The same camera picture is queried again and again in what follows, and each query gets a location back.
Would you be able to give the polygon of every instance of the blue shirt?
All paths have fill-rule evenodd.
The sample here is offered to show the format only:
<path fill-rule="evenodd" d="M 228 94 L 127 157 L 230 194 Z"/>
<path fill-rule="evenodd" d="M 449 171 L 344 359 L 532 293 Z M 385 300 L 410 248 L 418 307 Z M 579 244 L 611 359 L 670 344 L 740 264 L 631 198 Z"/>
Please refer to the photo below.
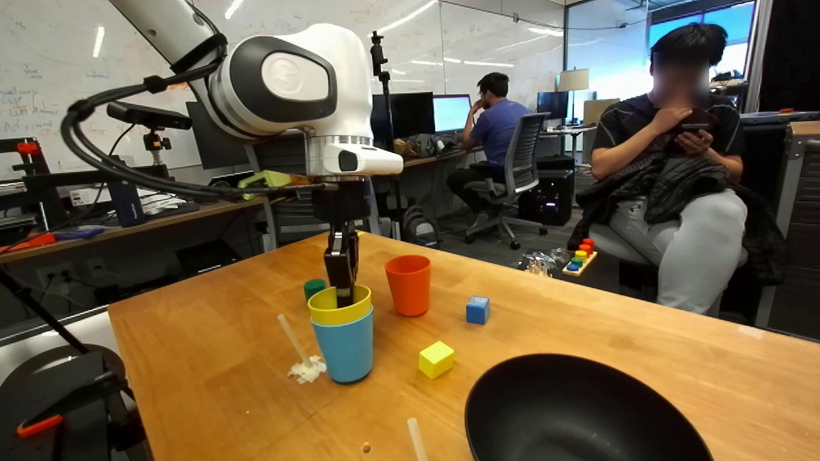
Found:
<path fill-rule="evenodd" d="M 470 127 L 470 141 L 483 149 L 490 164 L 505 166 L 506 145 L 513 141 L 517 121 L 528 112 L 528 107 L 513 99 L 497 99 L 479 115 L 476 126 Z"/>

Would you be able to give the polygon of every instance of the office chair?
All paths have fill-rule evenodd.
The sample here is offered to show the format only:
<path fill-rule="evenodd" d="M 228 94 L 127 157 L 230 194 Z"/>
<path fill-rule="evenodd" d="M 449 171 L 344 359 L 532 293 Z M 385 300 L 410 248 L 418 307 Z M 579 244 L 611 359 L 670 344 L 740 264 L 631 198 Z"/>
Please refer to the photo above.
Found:
<path fill-rule="evenodd" d="M 536 141 L 537 141 L 537 132 L 542 131 L 542 122 L 545 122 L 545 112 L 519 118 L 505 159 L 505 185 L 492 179 L 465 185 L 490 205 L 465 229 L 464 234 L 465 244 L 470 244 L 476 234 L 497 229 L 510 240 L 510 248 L 519 248 L 510 225 L 537 229 L 537 234 L 545 236 L 542 222 L 506 214 L 506 211 L 517 203 L 519 193 L 537 188 Z"/>

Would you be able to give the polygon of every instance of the blue block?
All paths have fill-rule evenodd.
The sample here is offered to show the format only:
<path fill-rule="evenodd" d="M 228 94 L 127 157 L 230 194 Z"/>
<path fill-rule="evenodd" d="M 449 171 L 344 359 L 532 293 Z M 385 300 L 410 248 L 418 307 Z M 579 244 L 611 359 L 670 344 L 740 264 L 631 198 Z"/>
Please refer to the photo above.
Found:
<path fill-rule="evenodd" d="M 490 321 L 490 300 L 486 298 L 469 298 L 465 322 L 483 326 L 486 321 Z"/>

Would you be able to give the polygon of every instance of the man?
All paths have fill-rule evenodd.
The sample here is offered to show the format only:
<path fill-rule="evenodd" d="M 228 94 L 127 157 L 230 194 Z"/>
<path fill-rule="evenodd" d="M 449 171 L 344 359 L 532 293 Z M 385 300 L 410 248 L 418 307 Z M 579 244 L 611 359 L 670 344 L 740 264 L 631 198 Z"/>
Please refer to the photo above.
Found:
<path fill-rule="evenodd" d="M 459 194 L 469 211 L 482 212 L 486 203 L 465 190 L 469 182 L 482 182 L 492 176 L 505 182 L 505 159 L 517 121 L 528 112 L 522 104 L 506 99 L 510 76 L 492 71 L 479 79 L 479 99 L 470 104 L 460 141 L 483 149 L 486 161 L 470 164 L 469 170 L 456 170 L 449 173 L 445 185 Z"/>
<path fill-rule="evenodd" d="M 691 22 L 656 45 L 713 45 L 718 65 L 725 31 Z M 611 104 L 596 127 L 596 185 L 579 194 L 583 217 L 573 239 L 588 222 L 609 225 L 658 267 L 661 305 L 707 313 L 745 259 L 737 126 L 737 112 L 719 102 L 713 109 L 649 109 L 643 94 Z"/>

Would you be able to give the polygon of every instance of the orange cup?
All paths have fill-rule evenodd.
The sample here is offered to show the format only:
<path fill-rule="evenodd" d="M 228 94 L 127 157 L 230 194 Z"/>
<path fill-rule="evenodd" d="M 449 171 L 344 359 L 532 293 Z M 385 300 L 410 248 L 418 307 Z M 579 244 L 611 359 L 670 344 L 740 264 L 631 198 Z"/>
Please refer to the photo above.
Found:
<path fill-rule="evenodd" d="M 431 307 L 431 259 L 408 254 L 385 264 L 392 307 L 403 317 L 426 316 Z"/>

